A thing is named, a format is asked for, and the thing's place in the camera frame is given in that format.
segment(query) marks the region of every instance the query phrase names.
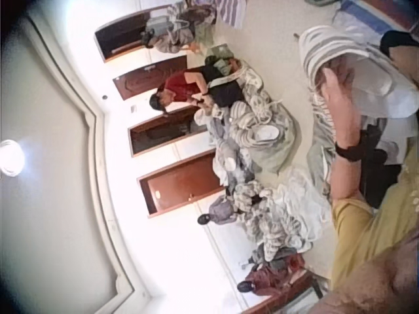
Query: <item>wrist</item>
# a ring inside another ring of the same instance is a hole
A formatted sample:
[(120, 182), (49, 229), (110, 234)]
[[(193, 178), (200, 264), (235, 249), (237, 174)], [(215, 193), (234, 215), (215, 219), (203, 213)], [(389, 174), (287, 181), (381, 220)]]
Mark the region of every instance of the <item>wrist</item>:
[(348, 149), (349, 147), (358, 146), (361, 141), (361, 131), (351, 132), (351, 134), (336, 135), (336, 142), (340, 148)]

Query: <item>yellow shirt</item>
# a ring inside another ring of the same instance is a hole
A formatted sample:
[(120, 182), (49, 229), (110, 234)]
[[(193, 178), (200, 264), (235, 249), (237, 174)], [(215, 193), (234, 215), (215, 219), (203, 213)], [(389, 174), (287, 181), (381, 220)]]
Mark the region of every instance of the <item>yellow shirt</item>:
[(398, 183), (387, 191), (378, 214), (359, 200), (334, 204), (338, 234), (332, 270), (332, 288), (343, 283), (358, 266), (396, 244), (416, 225), (419, 213), (418, 145), (412, 146)]

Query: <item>ceiling light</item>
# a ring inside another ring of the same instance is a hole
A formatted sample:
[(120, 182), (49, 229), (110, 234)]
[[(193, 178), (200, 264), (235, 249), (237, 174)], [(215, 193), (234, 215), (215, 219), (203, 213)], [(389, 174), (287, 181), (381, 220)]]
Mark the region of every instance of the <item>ceiling light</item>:
[(25, 155), (20, 145), (10, 139), (0, 144), (0, 169), (9, 177), (17, 176), (25, 166)]

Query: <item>door handle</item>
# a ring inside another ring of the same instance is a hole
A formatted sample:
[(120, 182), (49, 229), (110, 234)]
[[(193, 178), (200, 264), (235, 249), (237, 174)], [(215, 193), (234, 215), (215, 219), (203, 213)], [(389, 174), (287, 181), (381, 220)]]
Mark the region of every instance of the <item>door handle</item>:
[(144, 68), (144, 71), (150, 71), (150, 70), (152, 70), (152, 69), (154, 69), (156, 66), (153, 64), (153, 65), (150, 65), (150, 66), (148, 66), (148, 67), (145, 67)]

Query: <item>floor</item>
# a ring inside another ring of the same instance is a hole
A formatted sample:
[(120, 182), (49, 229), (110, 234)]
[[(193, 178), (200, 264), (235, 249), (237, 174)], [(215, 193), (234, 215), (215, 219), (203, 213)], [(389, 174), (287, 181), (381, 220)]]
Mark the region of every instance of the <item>floor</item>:
[[(218, 21), (215, 42), (227, 43), (238, 58), (244, 59), (264, 80), (272, 99), (282, 99), (298, 124), (299, 137), (290, 163), (306, 167), (306, 154), (312, 143), (312, 110), (308, 102), (306, 77), (299, 59), (294, 33), (309, 27), (330, 24), (337, 6), (317, 8), (303, 0), (248, 0), (243, 29)], [(263, 183), (275, 185), (277, 176), (265, 173)], [(330, 278), (336, 235), (325, 228), (323, 237), (304, 255), (307, 267)]]

